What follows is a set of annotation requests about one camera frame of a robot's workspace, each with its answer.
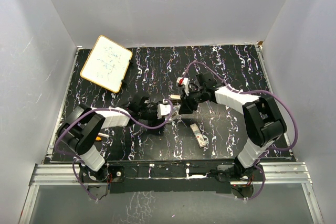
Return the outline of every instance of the floor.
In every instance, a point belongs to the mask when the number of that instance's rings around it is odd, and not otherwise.
[[[126,88],[118,94],[97,86],[80,77],[90,49],[78,51],[75,68],[66,97],[60,123],[79,103],[92,107],[118,106],[130,100],[137,91],[145,91],[154,101],[167,98],[170,94],[181,94],[175,86],[191,61],[206,63],[223,76],[236,89],[269,90],[255,45],[223,45],[195,47],[130,48],[135,64],[130,66],[125,81]],[[203,68],[191,68],[189,77],[196,82],[195,75]],[[190,125],[197,123],[208,145],[199,148]],[[214,103],[203,103],[192,115],[166,125],[159,134],[146,131],[139,126],[115,127],[103,131],[110,135],[106,141],[95,145],[108,161],[118,160],[176,160],[234,158],[243,149],[247,134],[244,118],[229,107]],[[276,142],[277,147],[286,147],[284,137]],[[289,152],[270,152],[269,158],[290,158]],[[72,157],[53,153],[49,162],[69,162]]]
[[[95,204],[80,186],[40,186],[30,223],[308,224],[313,221],[301,184],[266,184],[262,193],[246,204],[232,195],[206,191],[109,194]]]

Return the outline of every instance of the handwriting on whiteboard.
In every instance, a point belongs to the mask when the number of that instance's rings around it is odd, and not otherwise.
[[[120,69],[122,52],[115,50],[112,47],[104,47],[104,55],[97,58],[97,64],[99,71],[97,71],[97,78],[107,79],[108,81],[113,76],[113,71],[118,67],[119,71],[125,70],[125,67]]]

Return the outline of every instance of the white object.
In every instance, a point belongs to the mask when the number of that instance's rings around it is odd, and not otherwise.
[[[248,138],[243,150],[238,155],[238,160],[244,168],[249,168],[253,166],[258,157],[264,153],[272,143],[274,143],[274,141],[269,141],[265,146],[260,147],[252,143],[251,139]]]
[[[122,108],[117,107],[114,109],[128,114],[128,112]],[[96,111],[96,113],[105,117],[105,121],[101,127],[102,129],[116,126],[126,126],[130,120],[128,116],[117,111]]]
[[[169,99],[170,99],[171,101],[180,101],[180,100],[181,100],[181,96],[180,96],[179,94],[171,94],[171,95],[169,96]]]
[[[109,138],[110,136],[108,134],[104,134],[104,133],[98,133],[98,136],[102,136],[102,137],[106,137],[106,138]]]
[[[227,86],[215,91],[216,102],[231,107],[232,109],[243,114],[243,105],[247,102],[254,102],[259,99],[256,95],[239,94],[231,91]]]
[[[193,130],[193,133],[196,136],[196,140],[200,148],[205,147],[206,141],[204,140],[203,135],[201,134],[200,129],[198,128],[197,124],[194,123],[190,125],[190,128]]]
[[[158,119],[161,119],[165,115],[169,115],[171,110],[170,104],[164,105],[160,103],[157,107],[158,107],[158,117],[157,117]]]
[[[181,117],[181,115],[179,115],[179,113],[177,111],[174,111],[167,123],[172,123],[173,121],[175,121],[176,119],[178,119],[180,117]]]
[[[118,93],[131,58],[130,50],[101,35],[91,50],[80,76]]]
[[[89,151],[79,156],[84,161],[85,165],[94,172],[98,171],[105,163],[104,158],[99,154],[94,145]]]
[[[180,85],[182,85],[186,95],[189,95],[189,79],[184,78],[182,82],[181,82],[181,80],[182,80],[182,77],[178,77],[178,79],[176,81],[176,86],[179,87]]]

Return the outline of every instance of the enclosure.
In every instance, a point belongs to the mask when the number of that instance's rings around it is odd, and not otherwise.
[[[0,5],[3,223],[333,223],[335,0],[1,0]],[[79,75],[100,35],[129,48],[135,59],[127,87],[117,94]],[[245,204],[212,191],[133,189],[98,204],[88,201],[74,182],[72,157],[54,151],[60,123],[80,103],[116,106],[139,90],[156,101],[178,94],[176,79],[194,60],[237,89],[278,95],[298,123],[293,150],[269,152],[261,160],[266,182],[260,196]],[[195,78],[202,68],[190,71]],[[275,146],[284,148],[294,132],[281,111],[288,131]],[[197,146],[192,123],[207,138],[205,148]],[[139,164],[148,171],[161,162],[201,167],[232,162],[246,143],[244,125],[238,112],[206,102],[163,134],[139,126],[109,128],[110,138],[95,146],[108,162],[126,168]],[[255,192],[260,184],[256,179]]]

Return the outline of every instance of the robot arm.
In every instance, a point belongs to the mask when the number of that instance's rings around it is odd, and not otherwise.
[[[60,137],[74,121],[92,109],[85,104],[78,105],[59,127],[57,136]],[[165,120],[164,116],[169,113],[170,105],[165,105],[161,101],[153,103],[147,94],[137,93],[132,101],[122,108],[96,111],[84,117],[62,138],[62,142],[82,159],[91,178],[94,177],[101,181],[107,176],[106,161],[94,145],[100,130],[115,126],[130,126],[134,124],[130,116],[136,120],[147,120],[149,126],[157,126]]]
[[[234,176],[241,176],[253,169],[260,155],[287,131],[285,121],[272,97],[241,94],[217,83],[210,72],[197,75],[197,79],[200,87],[191,85],[187,78],[178,78],[177,85],[183,88],[179,114],[193,113],[199,103],[212,101],[244,115],[248,140],[234,165]]]

